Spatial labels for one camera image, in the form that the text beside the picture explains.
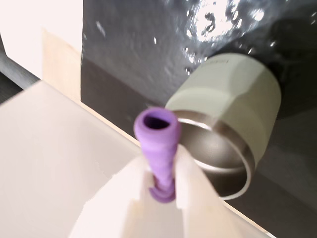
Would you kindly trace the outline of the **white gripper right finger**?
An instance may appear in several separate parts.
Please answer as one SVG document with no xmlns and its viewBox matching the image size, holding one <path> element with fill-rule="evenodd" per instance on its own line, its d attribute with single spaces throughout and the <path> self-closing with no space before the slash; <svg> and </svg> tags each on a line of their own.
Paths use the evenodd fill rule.
<svg viewBox="0 0 317 238">
<path fill-rule="evenodd" d="M 176 205 L 185 238 L 240 238 L 232 215 L 187 149 L 179 145 L 174 166 Z"/>
</svg>

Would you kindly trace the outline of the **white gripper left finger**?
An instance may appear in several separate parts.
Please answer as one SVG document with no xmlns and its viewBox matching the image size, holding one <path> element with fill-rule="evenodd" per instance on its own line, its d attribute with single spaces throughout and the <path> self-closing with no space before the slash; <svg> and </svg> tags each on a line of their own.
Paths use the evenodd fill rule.
<svg viewBox="0 0 317 238">
<path fill-rule="evenodd" d="M 87 201 L 71 238 L 129 238 L 141 217 L 146 191 L 152 185 L 144 157 L 131 160 Z"/>
</svg>

